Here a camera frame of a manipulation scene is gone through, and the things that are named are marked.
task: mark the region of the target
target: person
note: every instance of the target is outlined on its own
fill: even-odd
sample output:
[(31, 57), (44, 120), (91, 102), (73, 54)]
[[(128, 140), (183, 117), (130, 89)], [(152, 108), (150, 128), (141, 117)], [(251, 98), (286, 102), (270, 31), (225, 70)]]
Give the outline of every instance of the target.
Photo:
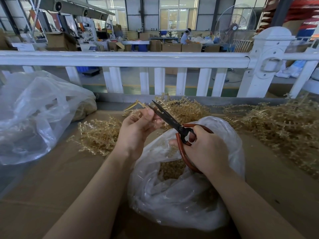
[[(123, 121), (112, 153), (44, 239), (110, 237), (131, 167), (147, 136), (162, 124), (150, 108), (141, 114), (139, 120), (131, 115)], [(184, 146), (186, 154), (218, 191), (242, 238), (304, 238), (229, 167), (227, 146), (219, 136), (200, 126), (194, 132), (197, 140)]]
[(188, 39), (188, 36), (191, 34), (191, 29), (188, 28), (184, 33), (183, 35), (181, 36), (181, 44), (190, 44), (190, 43), (193, 43), (192, 41), (190, 41)]

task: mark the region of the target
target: scissors handle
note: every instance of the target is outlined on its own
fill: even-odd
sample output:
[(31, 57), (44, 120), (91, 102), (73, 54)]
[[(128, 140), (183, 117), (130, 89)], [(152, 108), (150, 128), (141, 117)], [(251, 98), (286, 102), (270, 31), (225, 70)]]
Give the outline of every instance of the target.
[[(187, 123), (187, 124), (183, 124), (184, 127), (187, 128), (187, 130), (189, 130), (189, 132), (192, 132), (195, 136), (196, 134), (194, 133), (193, 129), (191, 127), (194, 127), (196, 125), (199, 125), (199, 124), (192, 124), (192, 123)], [(209, 132), (209, 133), (213, 133), (212, 130), (210, 130), (208, 127), (205, 127), (203, 125), (199, 125), (201, 126), (202, 128), (204, 128), (205, 131)], [(189, 158), (185, 152), (185, 149), (183, 147), (183, 143), (188, 145), (188, 146), (191, 146), (191, 143), (189, 141), (186, 141), (185, 140), (185, 136), (181, 136), (179, 133), (176, 133), (176, 139), (177, 139), (177, 144), (178, 144), (178, 148), (179, 148), (179, 151), (181, 153), (181, 158), (183, 159), (183, 161), (185, 162), (185, 164), (191, 169), (193, 170), (194, 172), (196, 173), (200, 173), (202, 174), (202, 172), (196, 168), (190, 161), (189, 161)]]

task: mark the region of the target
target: person's right hand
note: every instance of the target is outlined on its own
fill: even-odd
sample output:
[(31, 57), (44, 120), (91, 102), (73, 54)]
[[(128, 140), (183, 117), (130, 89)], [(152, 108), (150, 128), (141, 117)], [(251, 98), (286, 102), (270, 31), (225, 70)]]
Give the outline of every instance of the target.
[[(197, 140), (192, 146), (183, 144), (186, 155), (193, 164), (206, 176), (212, 173), (229, 171), (228, 149), (225, 142), (216, 134), (206, 132), (201, 126), (193, 127)], [(177, 140), (169, 141), (170, 145), (178, 146)]]

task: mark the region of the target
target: white plastic bag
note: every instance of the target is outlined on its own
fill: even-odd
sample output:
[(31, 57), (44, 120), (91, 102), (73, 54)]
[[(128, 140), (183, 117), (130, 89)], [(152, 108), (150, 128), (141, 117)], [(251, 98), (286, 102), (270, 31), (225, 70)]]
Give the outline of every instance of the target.
[[(235, 130), (226, 121), (212, 116), (193, 123), (208, 127), (225, 141), (230, 167), (244, 178), (245, 158)], [(229, 215), (219, 196), (205, 205), (199, 203), (200, 196), (211, 188), (204, 175), (194, 173), (188, 167), (178, 179), (163, 181), (158, 175), (161, 162), (181, 158), (179, 151), (170, 154), (168, 141), (176, 138), (175, 134), (176, 130), (170, 129), (144, 148), (130, 176), (130, 207), (161, 225), (204, 231), (224, 226)]]
[(76, 112), (83, 117), (96, 110), (93, 92), (46, 71), (9, 75), (0, 100), (3, 165), (42, 157), (56, 145)]

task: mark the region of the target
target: forearm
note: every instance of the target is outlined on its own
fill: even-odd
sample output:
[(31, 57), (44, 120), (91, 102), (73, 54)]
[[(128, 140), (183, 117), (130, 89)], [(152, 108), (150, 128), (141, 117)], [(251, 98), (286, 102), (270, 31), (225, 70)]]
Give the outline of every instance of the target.
[(304, 238), (232, 169), (212, 182), (242, 238)]
[(112, 152), (44, 238), (109, 238), (130, 166), (125, 156)]

